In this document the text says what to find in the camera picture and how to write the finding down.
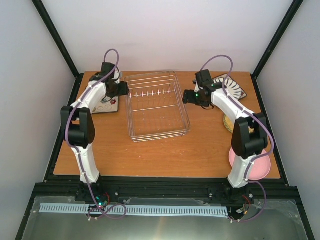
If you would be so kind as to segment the wire metal dish rack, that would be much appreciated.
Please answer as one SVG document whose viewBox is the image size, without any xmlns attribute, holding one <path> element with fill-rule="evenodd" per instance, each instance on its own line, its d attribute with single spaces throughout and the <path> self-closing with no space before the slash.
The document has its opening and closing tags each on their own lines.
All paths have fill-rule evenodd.
<svg viewBox="0 0 320 240">
<path fill-rule="evenodd" d="M 186 135 L 191 127 L 174 71 L 126 76 L 125 96 L 128 135 L 133 142 L 146 142 Z"/>
</svg>

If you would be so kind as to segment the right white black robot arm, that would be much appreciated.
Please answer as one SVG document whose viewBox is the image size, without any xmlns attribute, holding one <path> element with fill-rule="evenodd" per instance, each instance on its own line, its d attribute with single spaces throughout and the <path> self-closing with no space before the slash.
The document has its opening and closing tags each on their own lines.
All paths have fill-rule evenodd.
<svg viewBox="0 0 320 240">
<path fill-rule="evenodd" d="M 268 137 L 271 135 L 266 128 L 265 115 L 244 107 L 222 83 L 210 84 L 198 91 L 185 90 L 182 102 L 201 107 L 212 105 L 231 120 L 231 148 L 235 157 L 227 179 L 235 189 L 246 186 L 250 182 L 249 175 L 255 162 L 266 156 L 263 150 L 267 148 Z"/>
</svg>

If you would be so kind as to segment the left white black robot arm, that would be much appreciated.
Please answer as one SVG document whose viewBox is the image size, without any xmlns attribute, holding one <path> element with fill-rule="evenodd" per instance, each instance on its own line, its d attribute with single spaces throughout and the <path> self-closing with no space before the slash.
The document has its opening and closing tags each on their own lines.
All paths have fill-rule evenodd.
<svg viewBox="0 0 320 240">
<path fill-rule="evenodd" d="M 105 97 L 112 99 L 130 92 L 128 84 L 120 81 L 119 70 L 100 83 L 102 78 L 100 72 L 93 75 L 82 95 L 70 106 L 63 106 L 60 110 L 63 140 L 73 151 L 80 170 L 80 180 L 86 184 L 96 183 L 100 176 L 93 153 L 96 135 L 92 118 L 94 108 Z"/>
</svg>

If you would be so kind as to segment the square floral plate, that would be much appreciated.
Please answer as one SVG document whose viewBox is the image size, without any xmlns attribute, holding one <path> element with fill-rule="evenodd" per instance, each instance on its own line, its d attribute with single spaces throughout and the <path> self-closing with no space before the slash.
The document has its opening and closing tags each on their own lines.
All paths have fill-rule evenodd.
<svg viewBox="0 0 320 240">
<path fill-rule="evenodd" d="M 102 98 L 93 109 L 93 114 L 116 113 L 119 110 L 119 97 L 106 96 Z"/>
</svg>

